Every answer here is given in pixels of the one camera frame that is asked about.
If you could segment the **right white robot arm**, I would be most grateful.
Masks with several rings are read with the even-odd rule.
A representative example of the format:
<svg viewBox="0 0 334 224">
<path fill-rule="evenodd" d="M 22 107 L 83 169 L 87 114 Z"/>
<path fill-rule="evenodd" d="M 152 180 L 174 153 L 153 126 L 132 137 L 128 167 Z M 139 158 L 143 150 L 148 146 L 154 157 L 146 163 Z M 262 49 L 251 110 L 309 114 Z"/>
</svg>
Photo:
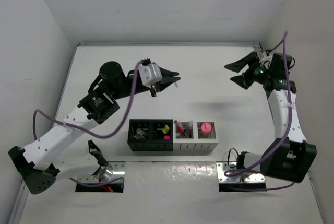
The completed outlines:
<svg viewBox="0 0 334 224">
<path fill-rule="evenodd" d="M 301 183 L 313 163 L 317 149 L 302 132 L 296 108 L 296 85 L 288 80 L 295 59 L 275 53 L 259 59 L 256 52 L 226 64 L 236 72 L 230 80 L 243 89 L 257 82 L 263 86 L 275 128 L 275 139 L 267 150 L 257 155 L 244 151 L 237 157 L 236 167 L 227 170 L 227 177 L 257 172 L 263 176 Z"/>
</svg>

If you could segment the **pink staple box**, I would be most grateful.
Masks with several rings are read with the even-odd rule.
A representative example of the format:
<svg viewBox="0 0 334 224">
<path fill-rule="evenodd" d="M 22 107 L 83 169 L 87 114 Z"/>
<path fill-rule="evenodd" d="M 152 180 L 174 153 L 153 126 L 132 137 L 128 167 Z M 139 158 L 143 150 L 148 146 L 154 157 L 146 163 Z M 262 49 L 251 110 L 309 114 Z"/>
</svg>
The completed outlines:
<svg viewBox="0 0 334 224">
<path fill-rule="evenodd" d="M 144 135 L 142 135 L 142 134 L 135 134 L 134 135 L 134 139 L 136 139 L 136 140 L 145 140 L 145 139 L 147 139 L 147 137 L 144 136 Z"/>
</svg>

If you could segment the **pink black highlighter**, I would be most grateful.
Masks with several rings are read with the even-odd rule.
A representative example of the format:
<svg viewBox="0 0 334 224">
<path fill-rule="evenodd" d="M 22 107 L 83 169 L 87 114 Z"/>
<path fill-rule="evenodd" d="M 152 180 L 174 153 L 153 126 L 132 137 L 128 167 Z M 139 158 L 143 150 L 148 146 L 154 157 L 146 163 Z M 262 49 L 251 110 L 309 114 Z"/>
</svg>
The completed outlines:
<svg viewBox="0 0 334 224">
<path fill-rule="evenodd" d="M 170 139 L 171 139 L 171 136 L 169 136 L 169 135 L 165 135 L 163 139 L 164 139 L 164 140 L 170 140 Z"/>
</svg>

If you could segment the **pink tape roll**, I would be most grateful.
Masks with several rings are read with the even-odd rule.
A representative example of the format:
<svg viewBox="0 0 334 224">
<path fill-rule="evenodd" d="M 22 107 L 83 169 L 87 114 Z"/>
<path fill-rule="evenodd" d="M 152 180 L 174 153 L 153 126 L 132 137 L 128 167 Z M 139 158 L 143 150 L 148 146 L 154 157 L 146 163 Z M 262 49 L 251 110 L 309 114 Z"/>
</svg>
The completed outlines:
<svg viewBox="0 0 334 224">
<path fill-rule="evenodd" d="M 200 127 L 200 138 L 210 138 L 211 137 L 212 126 L 208 122 L 204 122 Z"/>
</svg>

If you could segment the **blue refill pen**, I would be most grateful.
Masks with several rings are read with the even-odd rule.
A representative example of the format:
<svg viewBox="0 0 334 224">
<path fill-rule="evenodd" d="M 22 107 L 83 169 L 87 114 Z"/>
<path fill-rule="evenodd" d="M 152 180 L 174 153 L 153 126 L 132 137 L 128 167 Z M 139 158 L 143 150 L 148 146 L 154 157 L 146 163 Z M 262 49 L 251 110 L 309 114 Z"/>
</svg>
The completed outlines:
<svg viewBox="0 0 334 224">
<path fill-rule="evenodd" d="M 184 128 L 184 137 L 185 138 L 190 138 L 191 137 L 191 131 L 190 131 L 190 127 L 189 126 L 186 126 Z"/>
</svg>

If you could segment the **yellow black highlighter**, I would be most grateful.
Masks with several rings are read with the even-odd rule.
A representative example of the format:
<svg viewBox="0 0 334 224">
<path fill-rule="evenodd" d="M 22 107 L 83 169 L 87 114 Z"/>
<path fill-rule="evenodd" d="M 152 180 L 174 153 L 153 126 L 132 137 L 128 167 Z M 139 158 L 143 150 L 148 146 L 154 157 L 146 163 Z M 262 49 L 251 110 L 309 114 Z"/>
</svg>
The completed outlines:
<svg viewBox="0 0 334 224">
<path fill-rule="evenodd" d="M 162 129 L 162 132 L 164 134 L 167 134 L 170 131 L 170 127 L 168 125 L 165 125 L 164 128 Z"/>
</svg>

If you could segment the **white staple box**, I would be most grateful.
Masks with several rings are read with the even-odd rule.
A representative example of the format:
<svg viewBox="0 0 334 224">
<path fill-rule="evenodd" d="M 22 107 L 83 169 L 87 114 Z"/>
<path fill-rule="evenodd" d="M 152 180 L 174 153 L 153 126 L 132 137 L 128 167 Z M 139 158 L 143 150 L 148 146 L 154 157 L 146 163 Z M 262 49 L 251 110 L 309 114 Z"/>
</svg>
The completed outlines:
<svg viewBox="0 0 334 224">
<path fill-rule="evenodd" d="M 139 135 L 148 135 L 148 130 L 147 129 L 144 129 L 144 128 L 137 128 L 136 129 L 136 134 L 139 134 Z"/>
</svg>

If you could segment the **red refill pen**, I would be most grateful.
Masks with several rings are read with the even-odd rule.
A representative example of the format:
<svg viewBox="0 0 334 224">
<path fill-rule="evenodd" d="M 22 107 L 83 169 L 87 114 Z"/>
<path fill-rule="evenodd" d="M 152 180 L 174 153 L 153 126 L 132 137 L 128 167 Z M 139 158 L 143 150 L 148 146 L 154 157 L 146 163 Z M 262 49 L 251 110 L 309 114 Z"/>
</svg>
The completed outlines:
<svg viewBox="0 0 334 224">
<path fill-rule="evenodd" d="M 193 121 L 188 122 L 188 135 L 189 138 L 193 138 Z"/>
</svg>

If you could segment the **small red gel pen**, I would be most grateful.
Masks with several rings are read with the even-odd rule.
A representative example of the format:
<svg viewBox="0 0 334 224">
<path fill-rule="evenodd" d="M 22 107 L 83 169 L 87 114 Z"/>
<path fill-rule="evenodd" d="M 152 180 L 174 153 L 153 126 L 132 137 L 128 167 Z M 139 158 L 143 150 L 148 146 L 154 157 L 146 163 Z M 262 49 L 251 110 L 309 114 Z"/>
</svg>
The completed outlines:
<svg viewBox="0 0 334 224">
<path fill-rule="evenodd" d="M 180 138 L 185 138 L 185 133 L 183 130 L 179 131 L 179 134 L 180 134 Z"/>
</svg>

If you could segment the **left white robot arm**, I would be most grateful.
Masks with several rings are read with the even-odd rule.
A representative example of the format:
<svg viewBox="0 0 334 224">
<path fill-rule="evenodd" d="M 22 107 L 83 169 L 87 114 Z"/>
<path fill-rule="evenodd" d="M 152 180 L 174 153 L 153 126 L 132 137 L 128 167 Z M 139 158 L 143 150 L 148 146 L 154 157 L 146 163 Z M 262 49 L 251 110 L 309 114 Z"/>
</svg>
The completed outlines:
<svg viewBox="0 0 334 224">
<path fill-rule="evenodd" d="M 51 119 L 55 125 L 43 136 L 35 136 L 34 142 L 9 150 L 8 154 L 29 192 L 40 194 L 56 181 L 73 181 L 84 174 L 99 181 L 98 184 L 76 181 L 84 187 L 102 187 L 115 182 L 111 178 L 110 163 L 91 140 L 88 141 L 88 154 L 85 156 L 70 159 L 58 157 L 84 133 L 98 139 L 113 137 L 126 122 L 136 94 L 150 91 L 151 96 L 156 97 L 158 92 L 179 80 L 178 72 L 164 69 L 148 58 L 140 60 L 128 74 L 123 72 L 118 62 L 104 63 L 87 95 L 62 121 Z M 129 97 L 128 105 L 117 128 L 106 135 L 94 133 L 92 129 L 103 124 L 120 108 L 116 101 L 126 97 Z"/>
</svg>

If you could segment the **dark red gel pen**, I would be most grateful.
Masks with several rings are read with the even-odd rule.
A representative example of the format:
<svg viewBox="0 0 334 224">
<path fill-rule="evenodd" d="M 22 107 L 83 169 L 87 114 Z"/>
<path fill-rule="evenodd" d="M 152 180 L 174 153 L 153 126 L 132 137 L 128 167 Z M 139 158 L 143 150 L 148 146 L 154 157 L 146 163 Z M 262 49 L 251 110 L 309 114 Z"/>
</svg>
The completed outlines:
<svg viewBox="0 0 334 224">
<path fill-rule="evenodd" d="M 178 132 L 181 131 L 181 130 L 184 131 L 184 129 L 183 129 L 183 125 L 182 125 L 181 122 L 175 120 L 174 123 L 175 123 L 176 129 L 177 129 Z"/>
</svg>

